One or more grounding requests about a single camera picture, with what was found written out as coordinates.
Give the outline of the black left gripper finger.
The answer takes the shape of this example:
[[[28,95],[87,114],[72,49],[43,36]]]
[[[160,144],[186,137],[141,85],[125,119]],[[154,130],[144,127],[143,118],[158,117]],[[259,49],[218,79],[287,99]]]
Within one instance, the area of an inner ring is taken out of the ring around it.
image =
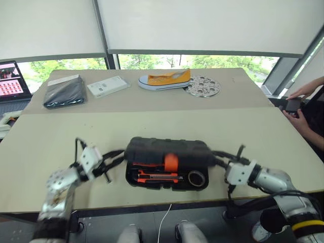
[[[105,165],[104,171],[107,172],[110,169],[112,169],[112,168],[120,165],[124,160],[125,160],[125,157],[124,156],[117,157],[111,163]]]
[[[110,151],[110,152],[102,155],[102,160],[107,160],[109,158],[114,158],[114,157],[122,154],[123,152],[124,152],[124,150],[122,150],[122,149]]]

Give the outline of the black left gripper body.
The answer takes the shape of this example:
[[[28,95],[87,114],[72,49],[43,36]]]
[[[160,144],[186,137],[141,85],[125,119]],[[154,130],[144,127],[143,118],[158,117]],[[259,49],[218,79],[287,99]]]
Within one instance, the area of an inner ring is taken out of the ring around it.
[[[94,175],[95,178],[98,178],[98,177],[104,175],[105,178],[106,178],[107,183],[110,183],[111,180],[110,180],[110,178],[109,178],[107,172],[108,172],[108,170],[110,170],[112,167],[113,167],[113,163],[110,163],[110,164],[107,165],[104,161],[102,161],[102,162],[100,163],[100,165],[98,165],[97,168],[93,169],[92,173],[93,173],[93,175]]]

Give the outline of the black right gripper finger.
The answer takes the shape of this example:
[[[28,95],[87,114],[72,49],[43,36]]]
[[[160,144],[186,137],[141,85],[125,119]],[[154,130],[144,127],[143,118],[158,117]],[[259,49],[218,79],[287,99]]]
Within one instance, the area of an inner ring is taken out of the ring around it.
[[[216,157],[218,160],[239,160],[239,157],[235,154],[231,154],[225,151],[212,151],[212,154]]]
[[[228,163],[226,163],[224,160],[219,159],[219,158],[215,158],[215,164],[222,167],[223,169],[227,169],[228,168]]]

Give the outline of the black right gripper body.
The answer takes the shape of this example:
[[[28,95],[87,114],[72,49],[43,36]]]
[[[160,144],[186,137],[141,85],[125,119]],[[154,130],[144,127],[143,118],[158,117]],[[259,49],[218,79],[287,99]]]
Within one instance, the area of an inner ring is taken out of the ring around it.
[[[239,163],[241,165],[249,165],[250,164],[250,161],[247,159],[247,158],[244,158],[244,157],[232,157],[229,159],[229,162],[230,163]]]

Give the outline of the person's left hand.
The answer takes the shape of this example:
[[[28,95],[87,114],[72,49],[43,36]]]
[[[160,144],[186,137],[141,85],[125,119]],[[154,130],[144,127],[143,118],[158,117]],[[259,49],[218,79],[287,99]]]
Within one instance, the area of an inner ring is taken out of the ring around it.
[[[285,110],[282,112],[300,134],[305,134],[309,130],[309,125],[301,109],[297,110],[298,116],[292,115]]]

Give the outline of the person's right hand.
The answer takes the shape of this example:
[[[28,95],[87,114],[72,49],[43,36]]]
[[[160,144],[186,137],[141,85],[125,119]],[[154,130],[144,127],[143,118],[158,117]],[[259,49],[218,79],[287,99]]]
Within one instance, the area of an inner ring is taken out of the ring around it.
[[[308,96],[310,96],[313,93],[313,89],[307,88],[307,87],[301,87],[299,90],[296,92],[292,93],[289,95],[286,100],[292,100],[296,99],[300,96],[302,96],[302,100],[306,99]]]

